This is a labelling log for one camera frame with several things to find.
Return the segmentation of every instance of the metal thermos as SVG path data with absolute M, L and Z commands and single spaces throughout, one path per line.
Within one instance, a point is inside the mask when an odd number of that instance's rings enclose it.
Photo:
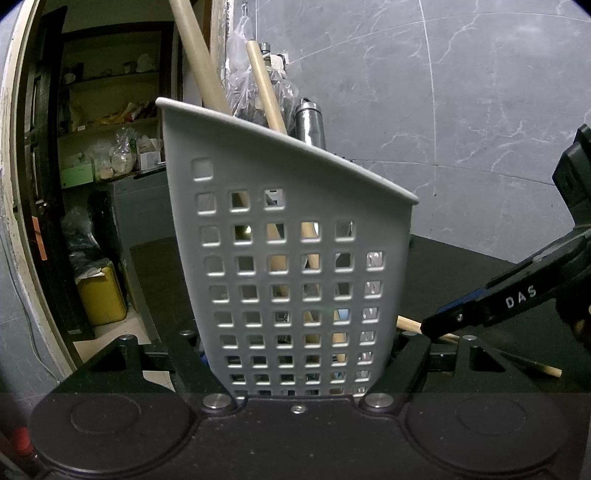
M 295 112 L 295 134 L 297 138 L 308 145 L 326 150 L 324 123 L 322 122 L 320 107 L 307 98 L 302 98 Z

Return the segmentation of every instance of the marble wall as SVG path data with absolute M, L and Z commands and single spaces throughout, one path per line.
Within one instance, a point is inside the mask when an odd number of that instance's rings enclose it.
M 551 175 L 591 122 L 571 0 L 250 0 L 328 149 L 421 198 L 413 232 L 519 261 L 572 227 Z

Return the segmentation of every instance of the basket rim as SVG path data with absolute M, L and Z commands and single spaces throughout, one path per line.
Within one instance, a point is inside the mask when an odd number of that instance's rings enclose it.
M 414 193 L 409 192 L 394 182 L 391 182 L 390 180 L 387 180 L 372 171 L 345 160 L 344 158 L 327 152 L 326 150 L 322 150 L 318 147 L 312 147 L 296 138 L 290 137 L 289 135 L 280 134 L 279 132 L 275 132 L 269 128 L 262 127 L 240 118 L 235 118 L 234 116 L 227 115 L 225 113 L 216 112 L 214 110 L 192 105 L 190 103 L 179 102 L 170 98 L 159 97 L 156 100 L 156 105 L 164 112 L 177 111 L 191 113 L 202 118 L 207 118 L 213 122 L 225 124 L 230 128 L 246 130 L 259 137 L 267 137 L 270 140 L 281 142 L 284 145 L 287 144 L 290 148 L 313 154 L 318 158 L 318 160 L 323 160 L 327 163 L 330 163 L 351 175 L 362 177 L 363 179 L 373 183 L 375 186 L 381 188 L 397 199 L 405 200 L 411 205 L 417 205 L 419 203 L 419 198 Z

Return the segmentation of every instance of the yellow container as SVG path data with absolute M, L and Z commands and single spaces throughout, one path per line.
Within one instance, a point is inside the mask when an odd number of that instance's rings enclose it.
M 118 322 L 127 315 L 127 304 L 112 262 L 101 268 L 99 275 L 80 280 L 78 293 L 92 326 Z

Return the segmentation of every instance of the shelf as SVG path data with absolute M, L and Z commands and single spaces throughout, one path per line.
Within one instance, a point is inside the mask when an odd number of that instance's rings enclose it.
M 85 90 L 110 88 L 116 85 L 128 85 L 130 83 L 147 82 L 149 80 L 158 80 L 160 78 L 158 70 L 150 72 L 122 73 L 120 75 L 110 75 L 108 77 L 95 77 L 91 79 L 79 80 L 77 82 L 62 85 L 60 90 Z
M 158 117 L 154 116 L 152 118 L 142 118 L 141 120 L 136 120 L 134 122 L 124 122 L 122 124 L 114 124 L 114 125 L 99 125 L 98 127 L 88 127 L 85 130 L 81 130 L 79 132 L 71 132 L 66 135 L 62 135 L 58 137 L 58 140 L 66 140 L 72 138 L 83 138 L 86 136 L 91 136 L 93 134 L 100 134 L 104 132 L 114 131 L 118 128 L 122 127 L 139 127 L 141 125 L 156 125 L 158 123 Z

